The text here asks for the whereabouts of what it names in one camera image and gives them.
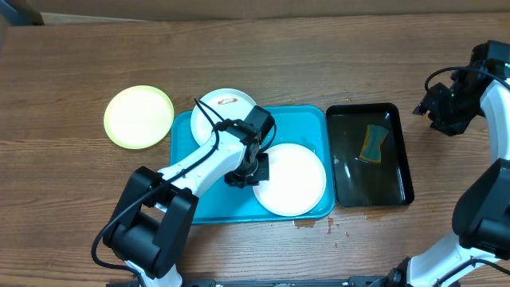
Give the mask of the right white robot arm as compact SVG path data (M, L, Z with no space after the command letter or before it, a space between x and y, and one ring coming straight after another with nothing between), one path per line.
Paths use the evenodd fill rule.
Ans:
M475 116L488 123L491 166L459 198L452 230L426 252L406 258L369 286L458 286L484 265L509 259L509 46L489 40L475 46L469 64L448 67L452 84L425 87L414 114L428 116L431 128L447 136L463 133Z

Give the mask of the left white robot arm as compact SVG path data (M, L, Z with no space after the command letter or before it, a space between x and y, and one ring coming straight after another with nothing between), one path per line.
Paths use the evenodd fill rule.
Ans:
M254 106L243 120L221 119L206 143L180 162L134 171L106 226L91 248L92 260L126 270L131 286L180 286L176 263L186 245L199 198L219 179L230 187L256 186L269 179L263 143L276 124Z

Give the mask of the yellow plate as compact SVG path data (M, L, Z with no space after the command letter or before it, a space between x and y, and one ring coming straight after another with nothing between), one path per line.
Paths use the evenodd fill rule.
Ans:
M144 149L163 140L175 117L171 99L150 85L136 85L116 94L104 112L104 130L116 145Z

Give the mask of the green yellow sponge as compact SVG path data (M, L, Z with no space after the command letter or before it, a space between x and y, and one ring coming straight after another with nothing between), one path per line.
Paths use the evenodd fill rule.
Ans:
M382 161L381 145L388 130L380 125L369 124L366 128L363 145L359 153L359 160L367 163L380 164Z

